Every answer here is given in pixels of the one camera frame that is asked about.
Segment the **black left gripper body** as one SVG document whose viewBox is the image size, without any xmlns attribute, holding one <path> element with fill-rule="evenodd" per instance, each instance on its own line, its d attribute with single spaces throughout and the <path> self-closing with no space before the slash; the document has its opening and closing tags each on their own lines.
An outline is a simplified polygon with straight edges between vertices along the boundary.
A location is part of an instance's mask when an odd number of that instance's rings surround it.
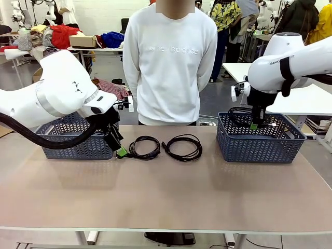
<svg viewBox="0 0 332 249">
<path fill-rule="evenodd" d="M 113 106 L 106 113 L 102 114 L 102 131 L 115 133 L 119 130 L 120 115 L 118 110 Z"/>
</svg>

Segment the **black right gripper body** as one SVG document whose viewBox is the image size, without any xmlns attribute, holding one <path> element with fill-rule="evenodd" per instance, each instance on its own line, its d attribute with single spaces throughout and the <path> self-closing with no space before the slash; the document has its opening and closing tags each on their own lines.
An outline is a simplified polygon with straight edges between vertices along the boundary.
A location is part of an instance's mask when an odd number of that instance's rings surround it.
<svg viewBox="0 0 332 249">
<path fill-rule="evenodd" d="M 247 104 L 249 106 L 268 107 L 274 103 L 276 97 L 277 93 L 265 93 L 251 87 L 247 96 Z"/>
</svg>

